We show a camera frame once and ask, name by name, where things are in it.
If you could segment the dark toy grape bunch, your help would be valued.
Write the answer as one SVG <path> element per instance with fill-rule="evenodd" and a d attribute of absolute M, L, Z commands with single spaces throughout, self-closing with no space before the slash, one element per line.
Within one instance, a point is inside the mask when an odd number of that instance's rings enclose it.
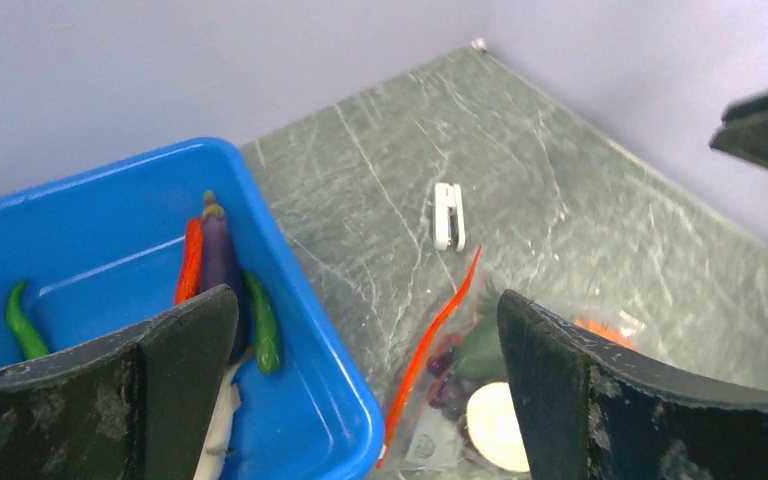
<path fill-rule="evenodd" d="M 465 414 L 469 398 L 480 387 L 475 380 L 456 376 L 451 370 L 454 351 L 461 342 L 460 334 L 444 335 L 426 361 L 426 371 L 434 377 L 426 401 L 450 421 L 458 421 Z"/>

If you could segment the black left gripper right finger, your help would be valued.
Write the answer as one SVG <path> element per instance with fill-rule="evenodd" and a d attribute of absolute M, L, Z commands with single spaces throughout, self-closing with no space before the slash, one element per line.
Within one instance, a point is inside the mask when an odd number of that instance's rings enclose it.
<path fill-rule="evenodd" d="M 536 479 L 768 479 L 768 391 L 675 368 L 519 293 L 497 304 Z"/>

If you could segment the green toy lime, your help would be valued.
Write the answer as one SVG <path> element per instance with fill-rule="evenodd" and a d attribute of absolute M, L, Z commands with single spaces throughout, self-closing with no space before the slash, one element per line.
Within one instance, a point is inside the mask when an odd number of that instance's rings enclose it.
<path fill-rule="evenodd" d="M 454 351 L 452 372 L 470 380 L 508 376 L 496 315 L 483 315 Z"/>

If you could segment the toy mushroom slice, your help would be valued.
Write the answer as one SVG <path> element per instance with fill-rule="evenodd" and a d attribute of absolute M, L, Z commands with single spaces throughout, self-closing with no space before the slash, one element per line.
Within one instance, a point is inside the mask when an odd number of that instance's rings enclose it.
<path fill-rule="evenodd" d="M 530 472 L 507 382 L 478 388 L 468 399 L 465 420 L 470 440 L 482 457 L 509 472 Z"/>

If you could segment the orange toy pineapple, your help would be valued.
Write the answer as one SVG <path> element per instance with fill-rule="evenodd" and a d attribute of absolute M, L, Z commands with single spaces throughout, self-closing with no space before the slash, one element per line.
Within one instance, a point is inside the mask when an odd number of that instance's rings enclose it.
<path fill-rule="evenodd" d="M 618 329 L 610 326 L 605 322 L 600 322 L 595 319 L 587 317 L 574 317 L 572 323 L 579 328 L 585 329 L 594 333 L 604 339 L 610 340 L 617 345 L 621 345 L 628 349 L 634 349 L 631 340 L 624 336 Z"/>

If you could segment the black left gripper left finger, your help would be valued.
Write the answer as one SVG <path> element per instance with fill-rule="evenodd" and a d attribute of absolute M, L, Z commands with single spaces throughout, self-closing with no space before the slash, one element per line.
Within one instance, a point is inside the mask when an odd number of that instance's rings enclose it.
<path fill-rule="evenodd" d="M 160 315 L 0 368 L 0 479 L 189 479 L 231 351 L 215 287 Z"/>

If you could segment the clear zip top bag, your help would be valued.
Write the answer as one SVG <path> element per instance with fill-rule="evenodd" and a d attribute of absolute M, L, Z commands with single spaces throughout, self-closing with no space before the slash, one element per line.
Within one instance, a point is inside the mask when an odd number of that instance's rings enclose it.
<path fill-rule="evenodd" d="M 497 328 L 506 284 L 474 254 L 455 295 L 428 325 L 386 419 L 378 468 L 399 475 L 528 479 Z"/>

